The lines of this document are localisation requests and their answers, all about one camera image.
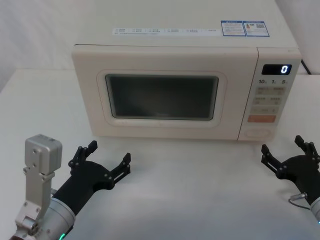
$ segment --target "digital display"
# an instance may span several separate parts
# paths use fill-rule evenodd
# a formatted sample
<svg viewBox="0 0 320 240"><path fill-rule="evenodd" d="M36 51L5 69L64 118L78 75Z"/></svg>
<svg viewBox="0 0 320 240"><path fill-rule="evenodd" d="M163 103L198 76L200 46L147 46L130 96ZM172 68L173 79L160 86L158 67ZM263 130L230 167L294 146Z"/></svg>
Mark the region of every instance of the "digital display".
<svg viewBox="0 0 320 240"><path fill-rule="evenodd" d="M265 64L262 75L289 75L291 68L291 64Z"/></svg>

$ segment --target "green led light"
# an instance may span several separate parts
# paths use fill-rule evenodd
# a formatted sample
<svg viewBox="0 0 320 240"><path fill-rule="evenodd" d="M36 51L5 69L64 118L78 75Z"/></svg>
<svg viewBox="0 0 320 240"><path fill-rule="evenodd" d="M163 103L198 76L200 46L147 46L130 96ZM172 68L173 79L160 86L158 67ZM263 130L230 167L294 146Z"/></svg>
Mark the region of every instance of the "green led light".
<svg viewBox="0 0 320 240"><path fill-rule="evenodd" d="M59 240L64 239L65 236L66 236L66 234L65 234L65 233L62 233L61 236L60 236L60 238L59 238Z"/></svg>

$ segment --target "white wall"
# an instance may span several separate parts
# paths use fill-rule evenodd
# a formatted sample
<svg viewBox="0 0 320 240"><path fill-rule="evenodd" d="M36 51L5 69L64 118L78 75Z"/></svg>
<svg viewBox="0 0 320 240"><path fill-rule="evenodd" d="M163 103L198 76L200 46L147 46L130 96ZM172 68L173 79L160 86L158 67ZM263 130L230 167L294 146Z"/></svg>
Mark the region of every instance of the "white wall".
<svg viewBox="0 0 320 240"><path fill-rule="evenodd" d="M320 74L320 0L277 2L305 62ZM93 11L94 0L0 0L0 91L16 68L73 68L72 45Z"/></svg>

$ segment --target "cable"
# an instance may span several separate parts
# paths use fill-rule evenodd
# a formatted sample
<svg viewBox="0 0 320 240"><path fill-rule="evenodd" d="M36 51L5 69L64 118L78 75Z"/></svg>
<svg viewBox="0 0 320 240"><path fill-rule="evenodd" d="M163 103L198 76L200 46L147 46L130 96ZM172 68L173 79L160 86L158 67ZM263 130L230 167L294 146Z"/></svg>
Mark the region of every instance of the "cable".
<svg viewBox="0 0 320 240"><path fill-rule="evenodd" d="M312 73L310 72L309 68L307 67L307 65L306 65L306 63L304 62L303 59L301 60L301 63L302 63L302 66L304 67L304 69L306 70L306 72L307 72L309 75L312 75Z"/></svg>
<svg viewBox="0 0 320 240"><path fill-rule="evenodd" d="M288 202L289 202L290 204L292 204L292 205L294 205L294 206L298 207L298 208L302 208L302 209L310 210L310 208L309 208L309 207L301 206L301 205L295 204L293 201L291 201L291 199L290 199L290 198L288 199Z"/></svg>

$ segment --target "robotic arm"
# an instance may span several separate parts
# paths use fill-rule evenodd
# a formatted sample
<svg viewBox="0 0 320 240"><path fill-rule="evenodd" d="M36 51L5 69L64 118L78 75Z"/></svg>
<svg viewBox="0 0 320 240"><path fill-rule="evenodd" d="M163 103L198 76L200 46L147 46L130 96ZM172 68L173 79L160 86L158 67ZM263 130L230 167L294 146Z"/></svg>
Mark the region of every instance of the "robotic arm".
<svg viewBox="0 0 320 240"><path fill-rule="evenodd" d="M313 142L305 142L299 135L295 137L294 142L305 155L294 156L280 162L272 156L264 144L261 148L263 154L261 162L274 172L278 179L287 179L296 185L301 193L292 196L289 202L297 206L292 202L305 198L310 208L304 206L302 208L310 209L320 224L320 172L318 171L320 156Z"/></svg>
<svg viewBox="0 0 320 240"><path fill-rule="evenodd" d="M55 191L51 189L51 180L55 170L61 167L61 142L41 134L25 141L26 194L15 219L17 231L11 240L62 240L96 191L113 189L130 173L130 153L111 171L86 161L97 148L96 141L78 148L68 164L71 177Z"/></svg>

